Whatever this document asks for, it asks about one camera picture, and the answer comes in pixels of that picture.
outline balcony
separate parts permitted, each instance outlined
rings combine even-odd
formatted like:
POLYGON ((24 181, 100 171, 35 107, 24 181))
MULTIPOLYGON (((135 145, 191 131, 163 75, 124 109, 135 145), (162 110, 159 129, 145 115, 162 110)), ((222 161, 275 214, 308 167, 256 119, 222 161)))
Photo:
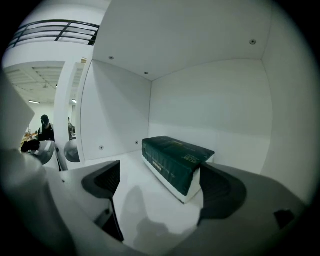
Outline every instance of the balcony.
POLYGON ((19 27, 7 50, 28 43, 70 42, 93 46, 100 26, 67 19, 49 19, 19 27))

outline white wall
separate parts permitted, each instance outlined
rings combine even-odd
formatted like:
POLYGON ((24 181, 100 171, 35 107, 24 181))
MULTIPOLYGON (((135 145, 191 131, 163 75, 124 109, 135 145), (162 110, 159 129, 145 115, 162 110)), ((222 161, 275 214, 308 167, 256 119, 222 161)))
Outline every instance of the white wall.
POLYGON ((100 25, 105 13, 105 9, 85 5, 40 4, 21 25, 44 20, 74 20, 100 25))
POLYGON ((72 105, 72 113, 71 113, 71 116, 69 115, 70 117, 70 122, 72 123, 73 126, 76 126, 76 105, 72 105))
POLYGON ((33 111, 0 71, 0 150, 17 150, 33 111))
POLYGON ((9 49, 2 58, 2 67, 30 62, 77 62, 92 55, 94 48, 72 42, 34 42, 9 49))
POLYGON ((122 68, 93 60, 81 101, 85 160, 141 149, 148 137, 151 82, 122 68))
MULTIPOLYGON (((49 104, 49 103, 34 104, 29 102, 27 104, 34 112, 34 116, 29 124, 30 131, 32 133, 39 130, 41 126, 41 117, 43 115, 47 115, 49 117, 50 123, 55 124, 54 104, 49 104)), ((72 116, 72 105, 69 105, 68 116, 69 117, 72 116)))
POLYGON ((215 151, 215 162, 259 174, 272 104, 260 60, 187 68, 152 82, 149 137, 166 135, 215 151))
POLYGON ((319 69, 295 25, 277 7, 263 56, 273 125, 262 175, 309 203, 319 179, 319 69))

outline gray cylinder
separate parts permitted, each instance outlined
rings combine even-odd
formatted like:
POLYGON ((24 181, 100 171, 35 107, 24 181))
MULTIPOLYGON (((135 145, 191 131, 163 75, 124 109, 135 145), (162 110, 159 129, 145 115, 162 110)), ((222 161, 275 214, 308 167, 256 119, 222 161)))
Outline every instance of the gray cylinder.
POLYGON ((72 139, 65 144, 64 156, 72 163, 80 163, 76 139, 72 139))

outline gray plastic part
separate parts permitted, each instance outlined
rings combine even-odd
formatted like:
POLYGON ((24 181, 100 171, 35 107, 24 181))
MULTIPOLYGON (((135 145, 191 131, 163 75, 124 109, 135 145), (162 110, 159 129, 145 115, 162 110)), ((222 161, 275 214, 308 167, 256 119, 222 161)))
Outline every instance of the gray plastic part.
POLYGON ((198 225, 204 219, 226 219, 246 201, 247 189, 240 179, 207 163, 200 165, 200 186, 203 209, 198 225))
POLYGON ((64 146, 64 156, 65 158, 72 163, 80 163, 77 140, 69 140, 64 146))
POLYGON ((198 229, 169 255, 262 255, 295 225, 280 229, 274 212, 290 209, 299 217, 303 202, 279 182, 262 175, 209 164, 243 182, 246 200, 226 219, 203 219, 198 229))
MULTIPOLYGON (((67 184, 62 182, 61 172, 53 168, 44 171, 34 157, 18 151, 1 155, 0 181, 23 224, 34 237, 58 254, 72 255, 75 251, 81 256, 142 255, 113 239, 94 223, 102 211, 109 208, 109 200, 95 199, 95 212, 98 208, 101 210, 94 219, 77 204, 85 199, 84 206, 93 207, 95 197, 82 188, 81 180, 108 164, 64 173, 65 178, 69 178, 66 183, 73 181, 69 184, 75 189, 71 194, 80 193, 76 200, 67 190, 67 184)), ((223 165, 212 166, 242 181, 247 191, 246 200, 225 219, 203 219, 198 229, 169 255, 262 255, 287 234, 305 210, 305 205, 295 195, 270 178, 223 165), (296 217, 282 229, 274 215, 280 210, 290 210, 296 217)))
POLYGON ((0 151, 0 159, 1 188, 23 225, 57 254, 75 255, 72 236, 56 207, 42 164, 17 150, 0 151))

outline dark green package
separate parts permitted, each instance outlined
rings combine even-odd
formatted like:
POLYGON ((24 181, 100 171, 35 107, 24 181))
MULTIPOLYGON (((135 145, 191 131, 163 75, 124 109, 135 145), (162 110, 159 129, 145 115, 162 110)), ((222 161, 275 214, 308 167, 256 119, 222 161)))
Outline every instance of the dark green package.
POLYGON ((167 136, 142 140, 144 158, 184 196, 188 194, 195 170, 214 153, 167 136))

